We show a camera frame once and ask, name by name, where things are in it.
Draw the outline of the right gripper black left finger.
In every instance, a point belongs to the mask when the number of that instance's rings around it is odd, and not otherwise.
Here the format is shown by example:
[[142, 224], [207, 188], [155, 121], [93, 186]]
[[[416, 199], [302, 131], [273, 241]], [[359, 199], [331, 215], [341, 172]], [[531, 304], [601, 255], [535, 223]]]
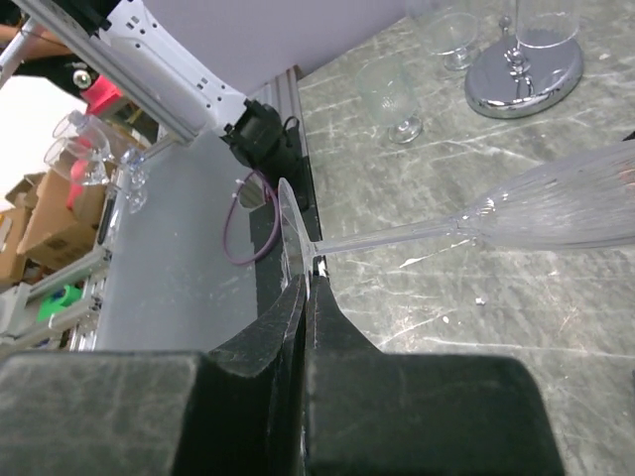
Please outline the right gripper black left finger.
[[203, 352], [26, 351], [1, 366], [5, 475], [295, 475], [306, 285]]

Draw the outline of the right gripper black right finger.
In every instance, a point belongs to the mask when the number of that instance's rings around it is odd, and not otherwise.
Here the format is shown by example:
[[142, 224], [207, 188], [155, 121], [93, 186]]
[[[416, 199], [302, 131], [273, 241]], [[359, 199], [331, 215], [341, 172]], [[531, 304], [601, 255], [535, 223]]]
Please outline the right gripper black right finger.
[[387, 354], [313, 277], [307, 308], [311, 475], [561, 475], [537, 383], [519, 360]]

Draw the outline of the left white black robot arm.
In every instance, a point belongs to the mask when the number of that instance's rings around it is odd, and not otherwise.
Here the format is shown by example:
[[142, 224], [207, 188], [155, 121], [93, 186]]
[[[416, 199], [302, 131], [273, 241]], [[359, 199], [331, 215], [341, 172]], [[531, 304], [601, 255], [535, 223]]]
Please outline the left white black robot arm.
[[183, 47], [141, 1], [20, 1], [28, 20], [1, 53], [8, 79], [44, 31], [122, 89], [183, 144], [211, 131], [232, 155], [280, 186], [302, 207], [311, 191], [300, 121], [282, 118], [214, 75]]

